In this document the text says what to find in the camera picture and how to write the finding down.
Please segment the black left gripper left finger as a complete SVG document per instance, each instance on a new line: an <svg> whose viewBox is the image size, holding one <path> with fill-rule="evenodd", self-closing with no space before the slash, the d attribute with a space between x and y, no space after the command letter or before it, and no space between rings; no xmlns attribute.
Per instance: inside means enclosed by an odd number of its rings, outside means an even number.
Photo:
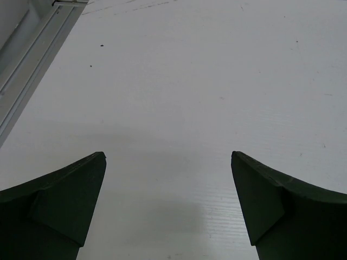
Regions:
<svg viewBox="0 0 347 260"><path fill-rule="evenodd" d="M76 259L106 171L104 152L1 191L1 259Z"/></svg>

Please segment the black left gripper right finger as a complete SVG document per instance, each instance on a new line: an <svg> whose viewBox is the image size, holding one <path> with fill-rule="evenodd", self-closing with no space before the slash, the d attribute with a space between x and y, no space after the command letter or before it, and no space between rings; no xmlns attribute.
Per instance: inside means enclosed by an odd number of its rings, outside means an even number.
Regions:
<svg viewBox="0 0 347 260"><path fill-rule="evenodd" d="M240 151L233 179L259 259L346 259L346 195L274 170Z"/></svg>

